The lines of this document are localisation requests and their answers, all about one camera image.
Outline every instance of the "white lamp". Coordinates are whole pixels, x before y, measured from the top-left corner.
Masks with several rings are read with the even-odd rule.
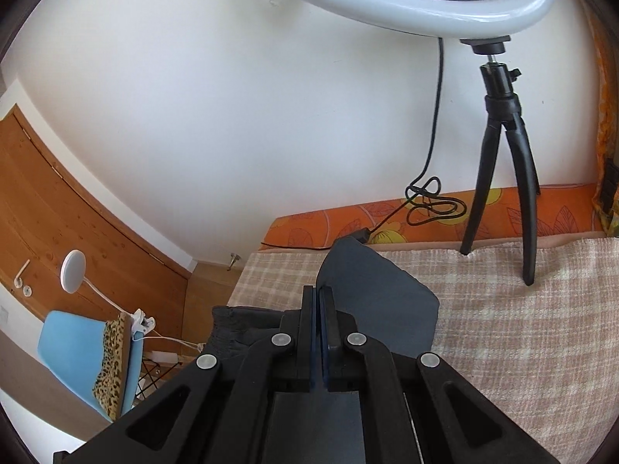
[[[64,258],[63,266],[60,269],[60,284],[67,293],[75,293],[82,283],[88,284],[98,296],[118,309],[119,312],[128,314],[126,310],[107,298],[86,278],[86,256],[78,249],[73,249],[73,251]],[[155,329],[155,318],[147,318],[146,314],[141,309],[137,309],[134,314],[131,314],[131,319],[133,320],[131,326],[131,333],[133,335],[138,331],[147,334]]]
[[[542,19],[553,0],[305,0],[343,17],[442,38],[494,38]]]

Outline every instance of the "blue chair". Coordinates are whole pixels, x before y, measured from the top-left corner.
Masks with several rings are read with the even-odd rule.
[[[38,355],[43,364],[73,394],[109,417],[92,393],[103,362],[103,330],[105,323],[87,317],[53,310],[47,315],[38,342]],[[143,334],[136,333],[135,338]],[[131,342],[125,395],[121,414],[133,405],[142,365],[144,341]]]

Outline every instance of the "wooden door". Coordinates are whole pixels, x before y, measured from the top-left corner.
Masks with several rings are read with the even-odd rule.
[[[61,288],[64,257],[79,249],[86,255],[86,277],[99,290],[129,312],[141,308],[153,316],[162,335],[180,338],[189,273],[173,263],[166,266],[163,256],[149,252],[143,239],[133,232],[129,238],[119,230],[117,219],[115,226],[95,211],[67,183],[75,180],[67,180],[64,169],[61,177],[52,168],[43,156],[49,151],[24,125],[27,122],[16,109],[0,122],[2,284],[42,320],[51,310],[114,319],[117,310],[86,284],[73,294]],[[26,298],[13,279],[28,259],[22,279],[32,288],[32,296]],[[144,345],[148,350],[178,351],[174,342],[159,339]]]

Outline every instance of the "leopard print cushion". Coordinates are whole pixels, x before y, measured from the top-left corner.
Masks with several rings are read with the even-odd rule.
[[[122,313],[107,321],[103,331],[103,364],[92,393],[108,417],[115,421],[121,415],[125,380],[131,348],[131,316]]]

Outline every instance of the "plaid blanket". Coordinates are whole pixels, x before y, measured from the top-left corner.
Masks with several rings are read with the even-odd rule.
[[[563,464],[584,464],[619,416],[619,239],[381,252],[441,302],[432,350]],[[229,305],[296,309],[326,254],[254,253]]]

